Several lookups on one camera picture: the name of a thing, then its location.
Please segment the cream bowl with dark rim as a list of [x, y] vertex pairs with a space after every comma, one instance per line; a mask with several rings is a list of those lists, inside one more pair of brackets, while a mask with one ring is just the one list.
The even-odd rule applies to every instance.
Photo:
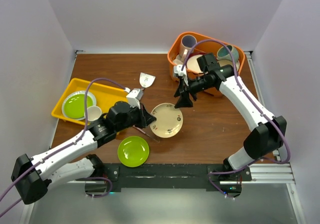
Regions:
[[[234, 67], [232, 61], [227, 60], [227, 59], [219, 60], [218, 63], [219, 63], [219, 65], [220, 65], [220, 67], [223, 67], [223, 66], [226, 66], [226, 65], [230, 65], [231, 67]], [[237, 60], [237, 61], [235, 62], [235, 66], [236, 66], [236, 70], [238, 71], [238, 70], [239, 70], [239, 67], [240, 67], [239, 60]]]

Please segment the lavender mug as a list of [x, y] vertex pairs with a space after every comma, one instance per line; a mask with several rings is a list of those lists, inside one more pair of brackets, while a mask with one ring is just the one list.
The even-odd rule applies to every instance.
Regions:
[[196, 43], [197, 39], [193, 35], [187, 34], [182, 37], [178, 52], [181, 62], [184, 62], [188, 52]]

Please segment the white divided plate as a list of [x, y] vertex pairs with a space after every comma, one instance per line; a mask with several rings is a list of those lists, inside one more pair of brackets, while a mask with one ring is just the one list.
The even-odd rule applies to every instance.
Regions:
[[183, 65], [185, 63], [185, 59], [186, 59], [186, 56], [183, 55], [183, 56], [180, 56], [179, 54], [176, 56], [176, 58], [173, 60], [173, 63], [175, 65]]

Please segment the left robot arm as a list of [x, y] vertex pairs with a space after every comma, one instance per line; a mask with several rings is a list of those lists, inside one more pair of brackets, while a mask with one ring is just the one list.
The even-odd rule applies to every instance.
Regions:
[[136, 126], [145, 128], [156, 118], [143, 105], [130, 106], [119, 101], [82, 132], [44, 153], [19, 156], [11, 175], [12, 185], [24, 204], [41, 199], [48, 190], [76, 179], [99, 180], [104, 165], [96, 155], [88, 155], [78, 162], [74, 159], [114, 140], [117, 133]]

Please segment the cream plate with maroon rim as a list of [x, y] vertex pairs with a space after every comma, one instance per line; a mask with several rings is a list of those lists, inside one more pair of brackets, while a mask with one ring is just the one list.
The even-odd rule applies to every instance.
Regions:
[[188, 58], [187, 64], [186, 64], [188, 70], [190, 70], [191, 72], [196, 73], [196, 74], [202, 73], [202, 71], [199, 67], [198, 61], [197, 61], [197, 59], [201, 56], [203, 56], [203, 53], [191, 54], [191, 56]]

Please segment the small lime green plate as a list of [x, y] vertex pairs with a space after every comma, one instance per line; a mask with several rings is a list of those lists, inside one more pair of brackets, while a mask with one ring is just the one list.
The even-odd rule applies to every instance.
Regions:
[[117, 149], [119, 161], [126, 167], [135, 168], [148, 159], [150, 148], [145, 139], [130, 136], [121, 141]]

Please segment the green ceramic mug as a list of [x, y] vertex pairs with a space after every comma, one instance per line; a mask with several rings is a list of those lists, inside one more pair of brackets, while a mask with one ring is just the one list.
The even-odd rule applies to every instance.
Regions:
[[239, 52], [232, 45], [227, 45], [226, 48], [223, 46], [217, 52], [217, 60], [232, 61], [232, 57], [233, 57], [234, 62], [237, 62], [239, 59]]

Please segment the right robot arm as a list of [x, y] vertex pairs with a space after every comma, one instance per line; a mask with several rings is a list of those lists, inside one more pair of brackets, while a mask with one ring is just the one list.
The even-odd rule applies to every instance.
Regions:
[[212, 53], [202, 55], [197, 62], [202, 74], [194, 79], [188, 78], [183, 65], [173, 68], [174, 77], [179, 79], [175, 92], [179, 99], [175, 108], [192, 107], [198, 92], [214, 87], [242, 115], [250, 134], [243, 147], [224, 160], [222, 169], [223, 176], [233, 181], [245, 167], [283, 146], [287, 122], [262, 106], [237, 75], [235, 67], [230, 64], [220, 66]]

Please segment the small cream floral plate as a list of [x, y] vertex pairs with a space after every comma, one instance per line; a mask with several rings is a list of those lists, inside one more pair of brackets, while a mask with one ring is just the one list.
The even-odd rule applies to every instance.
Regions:
[[150, 124], [150, 129], [160, 138], [171, 138], [182, 128], [183, 114], [171, 103], [159, 104], [151, 114], [156, 117], [156, 120]]

